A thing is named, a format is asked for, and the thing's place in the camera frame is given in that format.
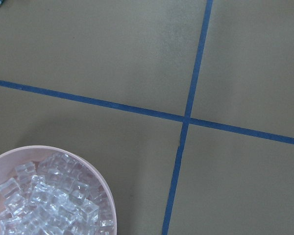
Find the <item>pile of ice cubes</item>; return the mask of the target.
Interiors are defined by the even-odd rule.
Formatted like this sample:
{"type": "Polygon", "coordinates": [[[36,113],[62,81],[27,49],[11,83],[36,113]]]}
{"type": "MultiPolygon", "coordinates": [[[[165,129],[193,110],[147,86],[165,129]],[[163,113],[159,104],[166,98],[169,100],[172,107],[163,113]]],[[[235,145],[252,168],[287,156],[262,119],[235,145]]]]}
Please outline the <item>pile of ice cubes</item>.
{"type": "Polygon", "coordinates": [[[111,235],[113,211],[100,180],[64,153],[15,167],[0,184],[1,235],[111,235]]]}

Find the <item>pink bowl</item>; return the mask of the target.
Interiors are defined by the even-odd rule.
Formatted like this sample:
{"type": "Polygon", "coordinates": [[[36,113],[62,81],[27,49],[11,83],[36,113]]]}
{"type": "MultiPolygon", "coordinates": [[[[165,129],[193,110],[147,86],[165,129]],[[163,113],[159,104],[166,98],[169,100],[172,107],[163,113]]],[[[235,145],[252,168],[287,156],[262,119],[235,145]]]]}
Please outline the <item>pink bowl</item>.
{"type": "MultiPolygon", "coordinates": [[[[114,229],[113,234],[116,235],[118,231],[118,223],[117,223],[117,214],[115,202],[112,196],[112,192],[104,179],[101,173],[87,160],[84,158],[73,154],[69,151],[52,147],[52,146],[44,146],[44,145],[32,145],[32,146],[23,146],[16,149],[9,150],[0,155],[0,184],[7,181],[9,178],[16,175],[14,167],[20,164],[24,164],[29,161],[41,162],[48,156],[61,152],[71,156],[72,158],[79,161],[81,164],[85,165],[94,176],[99,180],[102,187],[104,188],[108,201],[110,203],[110,208],[112,211],[113,221],[114,221],[114,229]]],[[[3,197],[0,195],[0,212],[3,210],[3,197]]]]}

